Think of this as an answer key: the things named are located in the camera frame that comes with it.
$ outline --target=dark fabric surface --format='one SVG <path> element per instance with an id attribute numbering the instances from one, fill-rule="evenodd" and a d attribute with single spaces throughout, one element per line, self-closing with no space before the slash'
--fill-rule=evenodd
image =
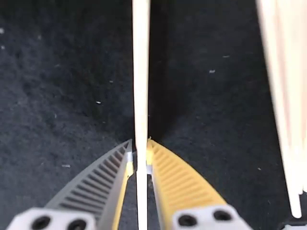
<path id="1" fill-rule="evenodd" d="M 3 0 L 0 27 L 4 229 L 133 138 L 131 1 Z M 149 135 L 274 229 L 289 204 L 255 2 L 153 0 L 150 52 Z M 137 228 L 135 196 L 133 177 L 120 229 Z M 150 190 L 152 230 L 154 205 Z"/>

